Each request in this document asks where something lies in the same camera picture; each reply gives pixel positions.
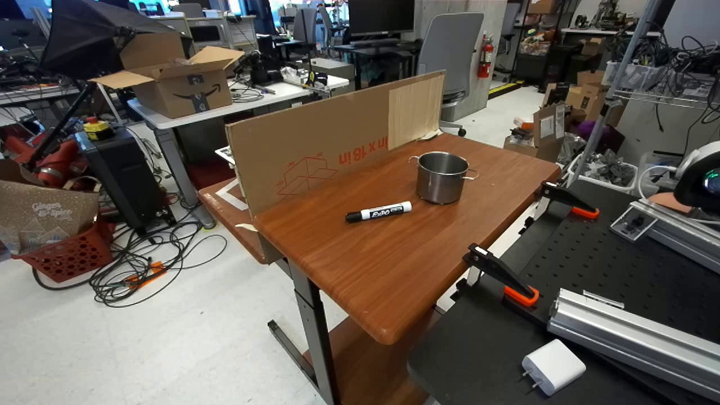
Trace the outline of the black and white marker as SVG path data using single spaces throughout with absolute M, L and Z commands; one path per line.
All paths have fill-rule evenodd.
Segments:
M 364 208 L 359 212 L 349 212 L 345 216 L 347 223 L 363 223 L 363 221 L 376 221 L 376 219 L 388 219 L 388 216 L 399 216 L 399 215 L 410 215 L 414 206 L 410 200 L 403 203 L 389 203 L 381 208 Z

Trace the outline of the small steel pot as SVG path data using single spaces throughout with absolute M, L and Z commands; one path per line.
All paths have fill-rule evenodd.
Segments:
M 454 206 L 463 184 L 477 179 L 477 169 L 458 153 L 426 151 L 414 158 L 416 197 L 433 206 Z

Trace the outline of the wooden desk with metal legs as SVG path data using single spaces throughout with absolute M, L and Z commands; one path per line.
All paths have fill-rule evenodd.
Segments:
M 424 203 L 414 158 L 463 156 L 477 179 L 454 206 Z M 497 237 L 557 180 L 552 162 L 458 135 L 410 142 L 253 216 L 207 210 L 261 263 L 292 282 L 307 345 L 287 354 L 326 405 L 418 403 L 407 356 L 434 302 L 463 275 L 463 253 Z M 347 223 L 349 212 L 410 200 L 410 215 Z

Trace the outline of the brown cardboard panel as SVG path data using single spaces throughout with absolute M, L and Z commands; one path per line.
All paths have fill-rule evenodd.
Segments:
M 253 216 L 389 148 L 389 92 L 356 90 L 226 127 Z

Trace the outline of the grey background desk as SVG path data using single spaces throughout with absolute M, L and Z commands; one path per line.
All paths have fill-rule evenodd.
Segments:
M 242 85 L 238 95 L 235 98 L 235 102 L 230 106 L 221 106 L 221 109 L 212 109 L 212 110 L 194 112 L 194 116 L 185 116 L 185 118 L 166 118 L 166 116 L 140 104 L 137 100 L 131 100 L 128 106 L 154 130 L 156 142 L 163 151 L 163 158 L 175 180 L 180 206 L 194 219 L 199 219 L 206 228 L 215 228 L 217 221 L 199 203 L 199 197 L 197 197 L 199 188 L 190 179 L 187 156 L 185 156 L 185 148 L 179 142 L 179 138 L 183 134 L 199 134 L 200 129 L 226 130 L 226 127 L 230 121 L 274 112 L 281 109 L 309 104 L 309 102 L 316 102 L 316 100 L 322 100 L 329 95 L 343 95 L 343 92 L 351 92 L 351 90 L 354 90 L 354 82 L 343 79 L 343 76 L 329 76 L 326 83 L 310 85 L 310 89 L 300 85 L 300 83 L 289 83 L 289 82 L 270 83 L 270 85 L 261 85 L 261 89 Z

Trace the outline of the red fire extinguisher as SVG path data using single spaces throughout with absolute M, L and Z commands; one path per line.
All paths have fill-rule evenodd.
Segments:
M 494 71 L 494 39 L 491 36 L 482 36 L 482 48 L 479 48 L 479 63 L 477 63 L 477 79 L 488 79 L 491 71 Z

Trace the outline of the black perforated breadboard table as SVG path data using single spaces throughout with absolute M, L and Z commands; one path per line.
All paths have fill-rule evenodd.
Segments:
M 719 405 L 719 269 L 666 247 L 669 219 L 632 197 L 571 192 L 602 216 L 552 206 L 504 255 L 541 299 L 459 289 L 410 377 L 440 405 Z

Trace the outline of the near black orange clamp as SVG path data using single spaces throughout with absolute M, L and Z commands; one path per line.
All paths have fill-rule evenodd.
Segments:
M 522 309 L 534 309 L 541 302 L 541 290 L 530 286 L 517 272 L 513 272 L 503 260 L 482 246 L 470 246 L 463 255 L 463 263 L 482 271 L 504 286 L 504 298 Z

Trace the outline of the open cardboard box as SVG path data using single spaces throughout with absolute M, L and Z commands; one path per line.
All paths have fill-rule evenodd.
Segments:
M 183 36 L 137 35 L 122 52 L 122 71 L 98 76 L 111 90 L 133 90 L 144 109 L 165 118 L 187 118 L 232 104 L 228 85 L 242 50 L 206 45 L 194 56 L 185 54 Z

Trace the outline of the black control box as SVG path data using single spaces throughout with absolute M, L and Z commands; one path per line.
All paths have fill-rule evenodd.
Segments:
M 74 140 L 120 216 L 135 233 L 144 235 L 158 221 L 172 221 L 161 184 L 133 135 L 117 129 L 106 140 L 92 140 L 86 134 L 76 134 Z

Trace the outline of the white power adapter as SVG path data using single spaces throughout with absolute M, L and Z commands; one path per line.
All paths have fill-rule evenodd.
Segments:
M 544 397 L 558 395 L 587 371 L 585 362 L 561 341 L 526 354 L 522 369 Z

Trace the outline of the yellow emergency stop button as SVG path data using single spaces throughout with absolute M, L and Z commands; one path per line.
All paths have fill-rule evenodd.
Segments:
M 112 138 L 111 125 L 108 125 L 106 120 L 100 120 L 100 118 L 88 118 L 88 120 L 84 121 L 84 134 L 86 134 L 92 142 Z

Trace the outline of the black photography umbrella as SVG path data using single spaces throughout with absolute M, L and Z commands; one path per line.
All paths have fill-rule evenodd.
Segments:
M 140 35 L 165 35 L 166 27 L 103 0 L 52 0 L 49 39 L 40 56 L 40 67 L 52 75 L 81 82 L 76 100 L 59 125 L 28 161 L 35 169 L 49 147 L 61 138 L 70 118 L 95 90 L 92 79 L 122 71 L 122 50 Z

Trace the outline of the aluminium extrusion rail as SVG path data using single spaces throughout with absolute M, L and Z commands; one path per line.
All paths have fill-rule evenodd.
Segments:
M 720 275 L 720 233 L 682 219 L 655 203 L 635 200 L 632 210 L 649 219 L 643 237 Z
M 561 289 L 548 331 L 617 362 L 720 400 L 720 345 Z

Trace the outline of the far aluminium extrusion rail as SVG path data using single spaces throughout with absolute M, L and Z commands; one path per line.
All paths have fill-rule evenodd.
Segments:
M 649 219 L 643 237 L 720 275 L 720 233 L 682 219 L 655 203 L 635 200 L 632 210 Z

